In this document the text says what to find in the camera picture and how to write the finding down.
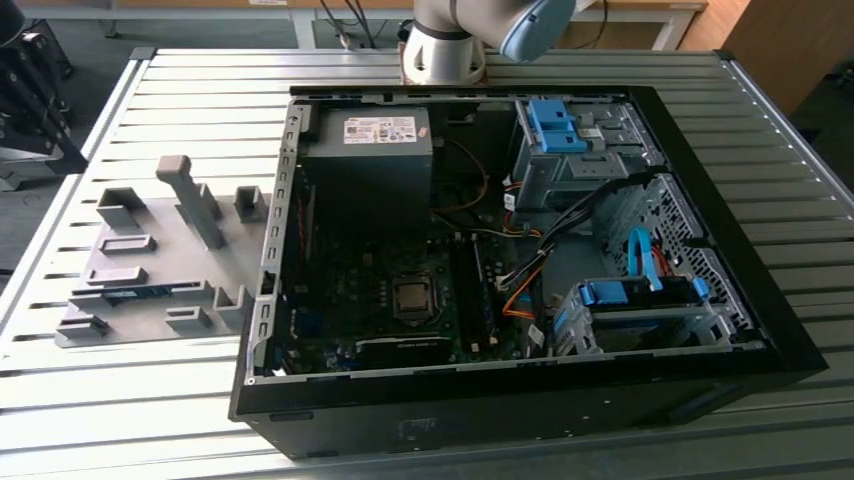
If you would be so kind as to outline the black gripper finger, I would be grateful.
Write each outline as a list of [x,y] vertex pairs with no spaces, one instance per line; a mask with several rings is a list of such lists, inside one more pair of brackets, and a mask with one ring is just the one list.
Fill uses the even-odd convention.
[[1,148],[28,154],[57,174],[88,167],[69,137],[69,109],[50,39],[21,31],[1,46]]

